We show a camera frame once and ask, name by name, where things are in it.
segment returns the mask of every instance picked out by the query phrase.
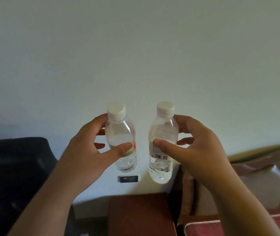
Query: person's right hand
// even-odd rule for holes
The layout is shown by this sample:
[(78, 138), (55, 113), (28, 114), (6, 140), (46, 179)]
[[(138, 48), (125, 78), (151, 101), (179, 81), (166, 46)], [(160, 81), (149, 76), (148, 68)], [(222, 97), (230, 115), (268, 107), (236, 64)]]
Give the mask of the person's right hand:
[(213, 131), (189, 116), (174, 115), (174, 119), (180, 133), (190, 133), (193, 136), (179, 140), (177, 145), (190, 146), (183, 148), (166, 140), (155, 139), (155, 147), (181, 163), (208, 189), (213, 189), (217, 183), (235, 176), (224, 148)]

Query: white wall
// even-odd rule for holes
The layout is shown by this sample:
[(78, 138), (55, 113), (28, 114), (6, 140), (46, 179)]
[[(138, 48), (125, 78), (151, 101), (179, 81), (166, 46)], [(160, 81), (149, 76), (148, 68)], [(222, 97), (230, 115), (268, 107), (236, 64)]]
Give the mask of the white wall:
[[(142, 180), (111, 166), (76, 203), (169, 190), (147, 175), (161, 100), (229, 155), (279, 144), (280, 0), (0, 0), (0, 138), (43, 136), (59, 158), (112, 100), (136, 123)], [(77, 215), (105, 215), (107, 199)]]

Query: bottle cap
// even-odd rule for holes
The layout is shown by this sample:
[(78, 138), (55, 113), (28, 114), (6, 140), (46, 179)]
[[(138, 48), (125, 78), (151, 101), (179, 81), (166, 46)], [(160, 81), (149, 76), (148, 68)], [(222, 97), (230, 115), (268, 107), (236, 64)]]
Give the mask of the bottle cap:
[(159, 102), (157, 106), (157, 114), (160, 117), (173, 117), (175, 114), (174, 104), (168, 101)]
[(110, 103), (107, 107), (107, 114), (109, 120), (119, 122), (126, 117), (126, 108), (122, 103)]

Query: person's right arm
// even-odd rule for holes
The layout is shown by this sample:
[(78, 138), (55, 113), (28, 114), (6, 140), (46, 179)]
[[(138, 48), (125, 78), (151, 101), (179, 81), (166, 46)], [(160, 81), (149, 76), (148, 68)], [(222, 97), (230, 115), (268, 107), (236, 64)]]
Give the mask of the person's right arm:
[(155, 139), (154, 145), (180, 162), (212, 194), (226, 236), (280, 236), (280, 230), (237, 176), (223, 146), (213, 131), (199, 121), (175, 115), (180, 132), (193, 137), (183, 138), (178, 145)]

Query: bottle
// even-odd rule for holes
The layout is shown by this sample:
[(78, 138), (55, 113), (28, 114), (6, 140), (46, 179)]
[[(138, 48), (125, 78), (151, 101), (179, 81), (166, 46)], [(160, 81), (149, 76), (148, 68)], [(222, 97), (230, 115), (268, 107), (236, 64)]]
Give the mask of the bottle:
[(107, 107), (107, 114), (108, 121), (105, 125), (105, 136), (110, 148), (122, 143), (132, 143), (132, 148), (125, 156), (115, 162), (118, 170), (130, 172), (137, 165), (135, 125), (126, 115), (126, 108), (122, 103), (111, 103)]
[(157, 105), (157, 117), (149, 130), (149, 173), (151, 178), (160, 184), (167, 183), (172, 177), (173, 159), (153, 146), (154, 139), (164, 139), (177, 144), (179, 127), (174, 116), (174, 105), (171, 102), (160, 102)]

